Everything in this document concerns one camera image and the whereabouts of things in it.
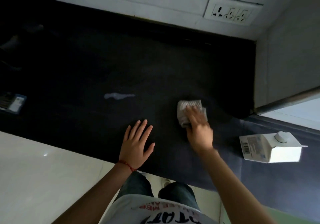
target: cardboard box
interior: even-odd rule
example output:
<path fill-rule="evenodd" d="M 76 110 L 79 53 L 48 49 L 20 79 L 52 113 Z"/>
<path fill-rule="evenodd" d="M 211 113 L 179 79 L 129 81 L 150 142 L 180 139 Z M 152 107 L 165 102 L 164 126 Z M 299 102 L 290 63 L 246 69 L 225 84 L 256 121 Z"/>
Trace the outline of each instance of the cardboard box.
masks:
<path fill-rule="evenodd" d="M 301 145 L 289 132 L 249 135 L 239 138 L 244 159 L 262 163 L 298 162 L 302 147 L 307 147 Z"/>

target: hand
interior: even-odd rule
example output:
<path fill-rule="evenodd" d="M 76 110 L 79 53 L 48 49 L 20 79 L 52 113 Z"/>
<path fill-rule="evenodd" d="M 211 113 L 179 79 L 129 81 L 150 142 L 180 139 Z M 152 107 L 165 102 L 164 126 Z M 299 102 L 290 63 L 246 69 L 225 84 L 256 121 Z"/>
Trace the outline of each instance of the hand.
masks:
<path fill-rule="evenodd" d="M 152 143 L 149 146 L 148 150 L 146 150 L 146 152 L 143 152 L 144 145 L 146 144 L 146 141 L 153 127 L 152 125 L 149 126 L 145 133 L 142 135 L 142 132 L 147 125 L 147 122 L 147 120 L 144 120 L 142 122 L 142 125 L 139 127 L 140 121 L 138 120 L 132 128 L 131 132 L 131 126 L 128 126 L 124 134 L 119 160 L 126 161 L 134 169 L 138 169 L 142 166 L 142 164 L 144 164 L 144 162 L 153 152 L 155 146 L 155 143 Z"/>
<path fill-rule="evenodd" d="M 204 114 L 200 113 L 195 106 L 192 108 L 187 106 L 185 114 L 189 118 L 192 126 L 192 129 L 186 129 L 186 134 L 194 151 L 202 154 L 207 150 L 214 149 L 214 131 L 210 128 Z"/>

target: left hand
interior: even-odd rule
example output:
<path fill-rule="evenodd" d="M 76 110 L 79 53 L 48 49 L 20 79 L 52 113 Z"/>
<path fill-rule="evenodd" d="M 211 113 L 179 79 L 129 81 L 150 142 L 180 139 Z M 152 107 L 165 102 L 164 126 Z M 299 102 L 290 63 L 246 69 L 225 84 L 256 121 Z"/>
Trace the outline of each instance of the left hand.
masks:
<path fill-rule="evenodd" d="M 138 120 L 132 128 L 131 132 L 131 126 L 128 126 L 124 134 L 119 160 L 126 161 L 134 169 L 138 169 L 142 166 L 142 164 L 144 164 L 144 162 L 153 152 L 155 146 L 155 143 L 152 143 L 146 150 L 146 152 L 143 152 L 146 141 L 153 128 L 152 125 L 149 126 L 145 133 L 142 135 L 142 132 L 147 125 L 147 122 L 147 120 L 144 120 L 141 126 L 139 127 L 140 121 Z"/>

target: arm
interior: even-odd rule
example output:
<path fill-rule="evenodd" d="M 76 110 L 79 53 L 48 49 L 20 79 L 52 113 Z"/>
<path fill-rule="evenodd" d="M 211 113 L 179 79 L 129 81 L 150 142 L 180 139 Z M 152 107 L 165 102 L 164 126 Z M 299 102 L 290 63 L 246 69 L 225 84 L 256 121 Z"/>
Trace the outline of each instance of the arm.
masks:
<path fill-rule="evenodd" d="M 228 217 L 233 224 L 275 224 L 260 202 L 236 177 L 213 148 L 213 130 L 204 115 L 196 108 L 185 111 L 192 129 L 187 128 L 189 142 L 202 160 L 218 190 Z"/>
<path fill-rule="evenodd" d="M 153 152 L 155 145 L 154 143 L 151 144 L 148 150 L 143 152 L 146 140 L 152 130 L 152 125 L 148 127 L 143 135 L 142 133 L 147 125 L 147 120 L 144 120 L 140 127 L 139 125 L 140 121 L 135 124 L 131 132 L 131 127 L 128 126 L 124 134 L 119 156 L 119 160 L 126 161 L 134 169 L 142 166 Z M 117 163 L 109 173 L 107 173 L 95 186 L 78 199 L 52 224 L 97 224 L 110 201 L 130 174 L 131 169 L 129 166 Z"/>

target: jeans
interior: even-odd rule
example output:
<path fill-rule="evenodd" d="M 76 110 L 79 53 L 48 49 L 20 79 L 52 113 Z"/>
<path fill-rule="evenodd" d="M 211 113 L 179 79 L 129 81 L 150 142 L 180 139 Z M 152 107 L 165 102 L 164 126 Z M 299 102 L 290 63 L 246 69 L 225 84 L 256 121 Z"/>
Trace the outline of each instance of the jeans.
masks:
<path fill-rule="evenodd" d="M 150 182 L 145 176 L 137 171 L 134 171 L 123 184 L 115 201 L 121 196 L 127 194 L 139 194 L 154 197 L 151 191 Z M 158 196 L 161 199 L 178 202 L 200 210 L 193 190 L 190 186 L 184 183 L 170 183 L 159 191 Z"/>

